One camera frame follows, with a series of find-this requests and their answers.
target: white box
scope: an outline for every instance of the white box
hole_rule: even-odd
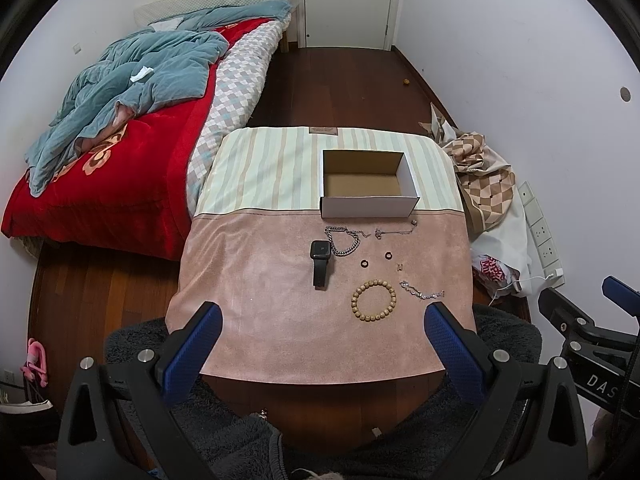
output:
[[[322,218],[406,218],[420,200],[403,152],[322,150]]]

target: blue comforter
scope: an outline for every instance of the blue comforter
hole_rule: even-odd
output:
[[[271,0],[204,9],[185,16],[181,30],[155,32],[149,27],[110,44],[95,64],[79,73],[49,129],[26,153],[31,194],[40,196],[53,176],[79,155],[78,140],[93,139],[113,123],[118,104],[137,117],[202,97],[210,65],[228,48],[220,34],[203,30],[248,18],[283,19],[290,8],[286,0]],[[143,67],[153,72],[132,82]]]

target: door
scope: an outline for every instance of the door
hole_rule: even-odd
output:
[[[306,46],[384,48],[391,0],[305,0]]]

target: open box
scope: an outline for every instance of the open box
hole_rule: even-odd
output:
[[[322,218],[405,218],[420,200],[402,152],[322,150]]]

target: silver necklace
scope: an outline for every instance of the silver necklace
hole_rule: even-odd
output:
[[[416,296],[421,300],[435,300],[436,298],[444,298],[444,290],[440,292],[436,292],[435,294],[425,294],[424,292],[420,292],[414,286],[409,285],[409,282],[400,282],[400,286],[404,288],[409,294],[412,296]]]
[[[382,229],[376,229],[373,231],[373,234],[376,235],[378,240],[382,240],[382,235],[410,235],[414,232],[415,227],[418,225],[417,220],[411,220],[411,225],[413,226],[410,231],[383,231]]]
[[[335,247],[334,238],[331,236],[331,233],[348,234],[351,238],[353,238],[353,245],[344,251],[339,251]],[[364,236],[365,238],[369,238],[371,236],[371,233],[366,234],[364,231],[349,231],[346,227],[342,226],[327,226],[324,228],[324,234],[327,238],[329,238],[331,250],[336,256],[349,256],[349,254],[353,253],[360,245],[360,237],[358,236],[359,234]]]

